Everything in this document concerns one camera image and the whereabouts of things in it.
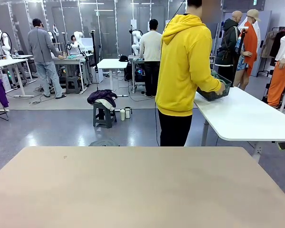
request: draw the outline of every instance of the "black hair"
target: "black hair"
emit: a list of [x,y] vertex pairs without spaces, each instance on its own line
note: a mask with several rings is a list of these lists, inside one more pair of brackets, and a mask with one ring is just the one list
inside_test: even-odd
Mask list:
[[150,22],[149,22],[150,30],[156,30],[156,29],[157,29],[157,26],[158,26],[158,21],[157,21],[157,19],[152,19],[152,20],[150,20]]
[[187,0],[188,6],[195,6],[196,8],[201,6],[202,0]]
[[42,21],[38,18],[33,19],[33,26],[41,26]]

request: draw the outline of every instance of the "wooden table surface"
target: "wooden table surface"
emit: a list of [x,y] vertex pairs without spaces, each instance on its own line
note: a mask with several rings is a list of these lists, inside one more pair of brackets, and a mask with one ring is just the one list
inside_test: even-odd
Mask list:
[[28,147],[0,228],[285,228],[285,194],[237,147]]

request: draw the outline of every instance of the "yellow sleeve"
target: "yellow sleeve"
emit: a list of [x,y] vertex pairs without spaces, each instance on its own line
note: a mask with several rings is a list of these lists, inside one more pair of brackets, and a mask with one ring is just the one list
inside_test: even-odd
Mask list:
[[202,35],[191,47],[188,55],[191,80],[205,92],[218,91],[221,88],[221,82],[211,76],[211,47],[211,34],[210,37]]

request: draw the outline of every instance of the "orange garment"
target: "orange garment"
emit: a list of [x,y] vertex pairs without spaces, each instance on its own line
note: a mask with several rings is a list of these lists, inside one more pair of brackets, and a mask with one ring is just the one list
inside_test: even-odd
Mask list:
[[248,21],[245,23],[245,26],[249,28],[247,30],[247,33],[245,34],[244,47],[245,51],[250,51],[252,53],[252,56],[246,56],[244,62],[249,65],[248,76],[250,76],[253,64],[257,60],[257,34],[252,24],[250,24]]
[[281,94],[285,88],[285,67],[279,68],[280,62],[278,61],[272,75],[270,87],[268,90],[268,104],[270,106],[278,106],[281,99]]

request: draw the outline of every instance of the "man in yellow hoodie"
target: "man in yellow hoodie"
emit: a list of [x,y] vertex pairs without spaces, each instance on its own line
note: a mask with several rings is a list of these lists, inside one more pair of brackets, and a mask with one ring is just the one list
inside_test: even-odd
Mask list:
[[211,76],[211,32],[201,22],[202,0],[187,0],[162,35],[161,66],[156,94],[161,146],[184,146],[192,120],[197,87],[221,94],[225,86]]

